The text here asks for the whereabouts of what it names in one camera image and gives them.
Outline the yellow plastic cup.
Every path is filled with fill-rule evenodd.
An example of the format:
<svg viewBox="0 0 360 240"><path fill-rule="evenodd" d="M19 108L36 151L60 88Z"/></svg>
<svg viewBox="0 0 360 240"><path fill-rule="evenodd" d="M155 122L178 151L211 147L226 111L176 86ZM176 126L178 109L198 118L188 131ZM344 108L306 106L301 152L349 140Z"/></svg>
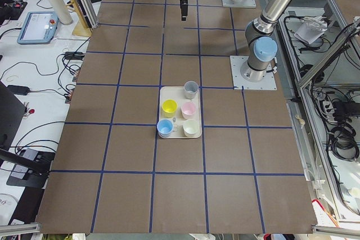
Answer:
<svg viewBox="0 0 360 240"><path fill-rule="evenodd" d="M163 116L166 118L174 117L176 115L177 107L178 105L175 100L173 99L165 100L161 105Z"/></svg>

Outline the cream plastic cup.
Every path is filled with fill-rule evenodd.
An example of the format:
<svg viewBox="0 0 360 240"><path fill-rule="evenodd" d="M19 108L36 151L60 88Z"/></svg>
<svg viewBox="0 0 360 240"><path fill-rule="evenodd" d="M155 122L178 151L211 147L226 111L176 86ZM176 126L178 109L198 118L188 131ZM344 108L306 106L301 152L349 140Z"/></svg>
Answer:
<svg viewBox="0 0 360 240"><path fill-rule="evenodd" d="M194 138L199 133L199 122L195 119L188 119L183 122L183 131L186 137Z"/></svg>

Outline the black power adapter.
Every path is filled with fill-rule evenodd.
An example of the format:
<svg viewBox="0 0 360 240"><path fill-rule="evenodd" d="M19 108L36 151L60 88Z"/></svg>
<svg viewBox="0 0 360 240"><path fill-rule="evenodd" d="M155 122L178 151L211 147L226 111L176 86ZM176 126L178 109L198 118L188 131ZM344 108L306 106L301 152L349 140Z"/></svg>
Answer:
<svg viewBox="0 0 360 240"><path fill-rule="evenodd" d="M7 89L16 95L26 96L30 93L30 88L21 85L8 85Z"/></svg>

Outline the blue teach pendant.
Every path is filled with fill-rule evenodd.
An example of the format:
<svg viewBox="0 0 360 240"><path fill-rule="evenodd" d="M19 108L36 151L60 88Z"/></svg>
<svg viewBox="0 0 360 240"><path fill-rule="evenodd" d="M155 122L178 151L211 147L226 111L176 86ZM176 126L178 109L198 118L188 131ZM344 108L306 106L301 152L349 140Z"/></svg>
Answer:
<svg viewBox="0 0 360 240"><path fill-rule="evenodd" d="M28 12L17 43L48 44L55 36L58 23L59 19L54 12Z"/></svg>

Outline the grey plastic cup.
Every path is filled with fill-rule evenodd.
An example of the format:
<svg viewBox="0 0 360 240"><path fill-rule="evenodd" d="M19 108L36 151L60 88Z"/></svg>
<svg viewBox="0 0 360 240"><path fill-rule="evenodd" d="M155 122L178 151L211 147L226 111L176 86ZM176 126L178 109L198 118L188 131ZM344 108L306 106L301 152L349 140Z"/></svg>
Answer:
<svg viewBox="0 0 360 240"><path fill-rule="evenodd" d="M187 81L184 84L184 94L187 99L194 99L199 90L199 85L195 81Z"/></svg>

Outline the wooden stand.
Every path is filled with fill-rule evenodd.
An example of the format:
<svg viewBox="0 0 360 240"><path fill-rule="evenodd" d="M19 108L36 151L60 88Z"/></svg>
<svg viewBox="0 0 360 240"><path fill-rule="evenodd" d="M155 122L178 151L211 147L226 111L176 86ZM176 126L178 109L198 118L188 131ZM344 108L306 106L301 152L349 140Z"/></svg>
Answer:
<svg viewBox="0 0 360 240"><path fill-rule="evenodd" d="M72 6L73 11L78 15L79 21L77 22L72 35L81 36L81 37L90 37L91 36L91 28L86 23L85 17L80 10L80 6L77 3L77 0L70 0L70 3L67 6Z"/></svg>

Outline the light blue plastic cup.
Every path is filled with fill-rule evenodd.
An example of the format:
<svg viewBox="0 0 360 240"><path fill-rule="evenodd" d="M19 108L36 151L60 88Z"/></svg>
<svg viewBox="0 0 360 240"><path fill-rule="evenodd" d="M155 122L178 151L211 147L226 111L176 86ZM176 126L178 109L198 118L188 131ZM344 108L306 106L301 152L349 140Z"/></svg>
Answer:
<svg viewBox="0 0 360 240"><path fill-rule="evenodd" d="M156 127L157 127L159 135L163 138L167 138L172 134L174 126L173 126L173 123L171 120L161 119L157 123Z"/></svg>

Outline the white cylindrical bottle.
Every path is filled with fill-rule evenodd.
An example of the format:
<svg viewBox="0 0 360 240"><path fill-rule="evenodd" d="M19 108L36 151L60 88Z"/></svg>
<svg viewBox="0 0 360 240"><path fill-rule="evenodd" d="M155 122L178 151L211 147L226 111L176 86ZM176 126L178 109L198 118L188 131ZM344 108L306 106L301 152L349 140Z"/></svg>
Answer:
<svg viewBox="0 0 360 240"><path fill-rule="evenodd" d="M70 25L73 19L70 15L68 8L65 5L64 0L48 0L54 9L60 23L64 25Z"/></svg>

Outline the pink plastic cup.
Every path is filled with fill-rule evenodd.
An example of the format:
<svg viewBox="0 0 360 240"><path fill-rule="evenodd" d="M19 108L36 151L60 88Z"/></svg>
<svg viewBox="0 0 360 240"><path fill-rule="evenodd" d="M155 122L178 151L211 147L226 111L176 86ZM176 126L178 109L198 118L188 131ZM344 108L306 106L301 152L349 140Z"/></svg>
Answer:
<svg viewBox="0 0 360 240"><path fill-rule="evenodd" d="M181 112L184 119L192 119L196 113L196 105L193 102L185 102L181 106Z"/></svg>

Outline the cream plastic tray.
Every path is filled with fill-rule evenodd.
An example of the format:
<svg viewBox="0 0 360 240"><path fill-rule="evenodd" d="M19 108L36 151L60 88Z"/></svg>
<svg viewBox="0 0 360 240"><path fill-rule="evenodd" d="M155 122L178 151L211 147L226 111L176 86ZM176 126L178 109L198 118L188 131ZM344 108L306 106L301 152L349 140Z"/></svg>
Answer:
<svg viewBox="0 0 360 240"><path fill-rule="evenodd" d="M167 99L173 99L176 101L178 107L177 111L174 117L166 118L162 114L161 105L163 102ZM172 134L165 138L165 139L192 139L189 137L186 137L183 131L183 122L187 119L184 119L181 112L181 106L185 102L193 102L196 105L196 113L195 116L192 119L195 119L199 122L199 133L194 138L199 138L202 135L202 127L201 127L201 106L200 106L200 97L199 94L196 94L196 97L194 99L187 99L185 97L185 91L184 87L162 87L160 90L160 108L159 108L159 120L161 119L169 119L173 123L173 132Z"/></svg>

